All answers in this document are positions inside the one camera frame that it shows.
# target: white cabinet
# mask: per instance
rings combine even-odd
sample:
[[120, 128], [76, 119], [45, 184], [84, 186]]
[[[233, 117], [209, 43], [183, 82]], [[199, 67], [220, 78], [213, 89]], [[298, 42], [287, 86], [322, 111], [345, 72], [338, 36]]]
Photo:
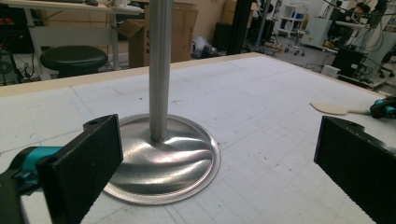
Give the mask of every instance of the white cabinet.
[[280, 19], [278, 34], [286, 34], [290, 37], [291, 34], [297, 34], [295, 29], [300, 29], [305, 20], [307, 7], [299, 7], [297, 5], [285, 5], [284, 11]]

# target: clamp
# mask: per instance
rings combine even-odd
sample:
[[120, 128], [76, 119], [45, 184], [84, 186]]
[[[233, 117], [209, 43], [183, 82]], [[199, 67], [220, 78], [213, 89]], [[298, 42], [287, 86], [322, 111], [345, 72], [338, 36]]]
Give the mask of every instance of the clamp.
[[122, 162], [117, 115], [83, 125], [64, 147], [28, 147], [0, 174], [0, 224], [28, 223], [22, 195], [42, 188], [53, 223], [80, 223]]

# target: white table surface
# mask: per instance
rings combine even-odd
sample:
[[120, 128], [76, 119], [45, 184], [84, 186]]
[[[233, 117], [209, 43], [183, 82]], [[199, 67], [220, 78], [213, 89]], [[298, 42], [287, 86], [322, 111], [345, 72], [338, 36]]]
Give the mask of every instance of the white table surface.
[[[148, 113], [149, 76], [128, 75], [136, 71], [145, 70], [100, 74], [117, 78], [81, 85], [67, 84], [81, 77], [21, 85], [20, 93], [0, 88], [0, 172], [23, 148], [63, 146], [90, 119]], [[258, 54], [173, 69], [170, 77], [169, 113], [215, 136], [217, 176], [197, 195], [165, 206], [129, 205], [102, 193], [83, 223], [374, 223], [313, 162], [323, 114], [309, 102], [367, 109], [380, 96]], [[49, 83], [57, 87], [35, 91]], [[396, 120], [342, 118], [396, 147]], [[50, 223], [41, 192], [23, 201], [31, 223]]]

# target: stainless steel disc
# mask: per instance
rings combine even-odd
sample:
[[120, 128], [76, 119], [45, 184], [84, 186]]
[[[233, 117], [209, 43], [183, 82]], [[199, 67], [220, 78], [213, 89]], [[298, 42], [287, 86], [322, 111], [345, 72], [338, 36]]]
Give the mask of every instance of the stainless steel disc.
[[105, 191], [127, 203], [173, 203], [197, 193], [215, 177], [219, 146], [197, 123], [168, 115], [162, 141], [150, 136], [149, 115], [120, 121], [124, 161]]

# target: cable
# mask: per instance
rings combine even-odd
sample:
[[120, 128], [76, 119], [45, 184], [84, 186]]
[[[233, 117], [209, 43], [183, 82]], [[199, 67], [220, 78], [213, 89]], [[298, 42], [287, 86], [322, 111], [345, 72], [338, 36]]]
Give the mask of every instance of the cable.
[[60, 11], [58, 11], [58, 12], [55, 12], [55, 13], [53, 13], [52, 15], [50, 15], [50, 16], [44, 18], [44, 19], [41, 19], [41, 20], [42, 20], [42, 21], [46, 21], [47, 19], [49, 19], [49, 18], [51, 18], [51, 17], [53, 17], [53, 16], [56, 16], [56, 15], [58, 15], [58, 14], [61, 13], [61, 12], [63, 12], [63, 10], [60, 10]]
[[382, 67], [382, 65], [381, 64], [379, 64], [379, 63], [376, 63], [373, 59], [371, 59], [371, 58], [366, 58], [366, 59], [368, 59], [368, 60], [370, 60], [370, 61], [372, 61], [373, 63], [375, 63], [376, 65], [378, 65], [378, 66], [381, 66]]
[[[335, 5], [335, 4], [332, 4], [331, 2], [329, 2], [328, 0], [323, 0], [324, 2], [326, 2], [326, 3], [328, 3], [328, 4], [330, 4], [331, 6], [333, 6], [333, 7], [335, 7], [335, 8], [338, 8], [338, 9], [341, 9], [341, 10], [344, 10], [344, 11], [350, 11], [350, 9], [347, 9], [347, 8], [343, 8], [343, 7], [338, 7], [337, 5]], [[393, 15], [396, 15], [396, 13], [361, 13], [361, 15], [365, 15], [365, 16], [367, 16], [367, 15], [372, 15], [372, 16], [393, 16]]]

